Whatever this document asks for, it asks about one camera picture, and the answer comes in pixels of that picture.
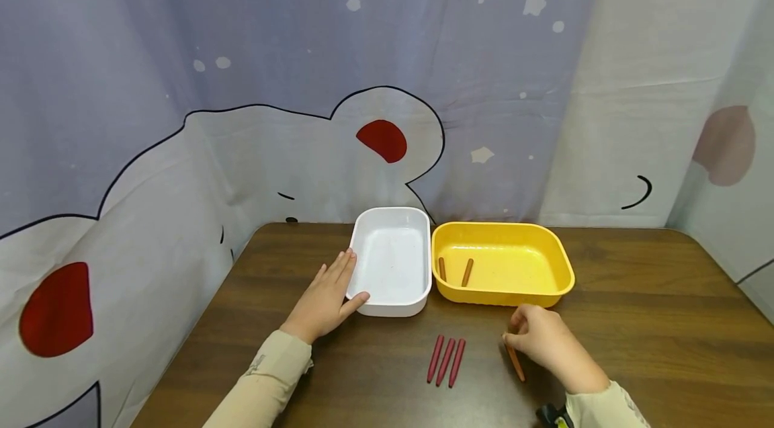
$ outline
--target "child's left hand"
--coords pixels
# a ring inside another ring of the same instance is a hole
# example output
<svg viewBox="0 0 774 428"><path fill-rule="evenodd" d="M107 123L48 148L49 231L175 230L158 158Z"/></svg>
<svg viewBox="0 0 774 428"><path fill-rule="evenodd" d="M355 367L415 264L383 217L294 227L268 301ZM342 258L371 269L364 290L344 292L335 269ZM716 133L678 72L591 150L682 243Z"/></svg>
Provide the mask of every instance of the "child's left hand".
<svg viewBox="0 0 774 428"><path fill-rule="evenodd" d="M356 262L355 252L347 249L339 252L330 267L322 265L279 329L311 345L318 337L325 336L339 327L370 297L367 292L360 292L346 304L341 305L352 278L352 272L355 271Z"/></svg>

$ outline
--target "brown stick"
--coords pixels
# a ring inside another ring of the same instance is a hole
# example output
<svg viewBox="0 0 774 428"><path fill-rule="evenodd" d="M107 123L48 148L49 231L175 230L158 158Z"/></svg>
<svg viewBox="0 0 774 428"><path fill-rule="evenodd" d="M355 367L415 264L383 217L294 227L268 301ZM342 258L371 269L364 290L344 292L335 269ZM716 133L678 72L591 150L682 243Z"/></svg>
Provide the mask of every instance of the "brown stick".
<svg viewBox="0 0 774 428"><path fill-rule="evenodd" d="M468 280L470 280L470 270L473 270L473 259L468 259L468 266L465 267L465 276L462 278L462 286L468 286Z"/></svg>
<svg viewBox="0 0 774 428"><path fill-rule="evenodd" d="M446 263L443 262L443 257L438 257L438 274L440 279L446 282Z"/></svg>
<svg viewBox="0 0 774 428"><path fill-rule="evenodd" d="M526 382L524 371L521 369L521 365L519 363L519 358L516 357L516 351L514 351L513 347L510 347L509 345L505 345L505 351L508 351L508 356L511 358L513 368L516 370L516 376L519 376L519 380L521 382Z"/></svg>

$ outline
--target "wrist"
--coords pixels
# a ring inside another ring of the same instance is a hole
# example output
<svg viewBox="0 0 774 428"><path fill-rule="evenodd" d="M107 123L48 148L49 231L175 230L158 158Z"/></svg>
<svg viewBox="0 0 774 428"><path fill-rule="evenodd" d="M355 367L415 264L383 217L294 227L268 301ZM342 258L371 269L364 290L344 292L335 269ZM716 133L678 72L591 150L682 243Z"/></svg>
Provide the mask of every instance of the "wrist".
<svg viewBox="0 0 774 428"><path fill-rule="evenodd" d="M287 335L291 335L308 345L312 345L312 343L317 340L317 336L313 335L308 329L304 329L304 327L295 325L292 322L285 322L283 325L279 326L279 329Z"/></svg>
<svg viewBox="0 0 774 428"><path fill-rule="evenodd" d="M594 394L610 387L610 378L582 347L566 361L557 369L556 377L570 394Z"/></svg>

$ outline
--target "child's hand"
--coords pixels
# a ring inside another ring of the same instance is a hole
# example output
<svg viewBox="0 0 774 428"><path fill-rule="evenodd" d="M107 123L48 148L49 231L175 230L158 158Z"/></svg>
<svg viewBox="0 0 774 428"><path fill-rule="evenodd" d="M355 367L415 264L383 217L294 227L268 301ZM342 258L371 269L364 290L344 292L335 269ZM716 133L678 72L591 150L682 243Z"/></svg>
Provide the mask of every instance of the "child's hand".
<svg viewBox="0 0 774 428"><path fill-rule="evenodd" d="M602 392L610 385L605 372L586 352L556 312L524 304L511 316L503 340L551 371L570 393Z"/></svg>
<svg viewBox="0 0 774 428"><path fill-rule="evenodd" d="M367 292L360 292L349 302L341 305L349 280L352 278L352 271L355 271L356 261L355 252L347 249L339 252L330 267L322 265L309 288L304 295L301 295L290 316L279 329L311 345L317 337L325 336L339 327L370 297Z"/></svg>

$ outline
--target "stick in yellow tray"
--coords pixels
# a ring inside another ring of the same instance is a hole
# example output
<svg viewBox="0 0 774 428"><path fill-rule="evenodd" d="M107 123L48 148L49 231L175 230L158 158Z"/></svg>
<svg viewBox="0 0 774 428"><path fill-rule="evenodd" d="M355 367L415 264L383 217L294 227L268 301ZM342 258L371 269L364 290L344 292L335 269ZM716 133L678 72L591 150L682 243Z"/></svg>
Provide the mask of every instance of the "stick in yellow tray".
<svg viewBox="0 0 774 428"><path fill-rule="evenodd" d="M440 279L446 282L446 263L443 261L443 257L438 257L438 275Z"/></svg>
<svg viewBox="0 0 774 428"><path fill-rule="evenodd" d="M470 280L470 270L473 270L473 259L468 259L468 266L465 267L465 276L462 278L462 286L468 286L468 280Z"/></svg>

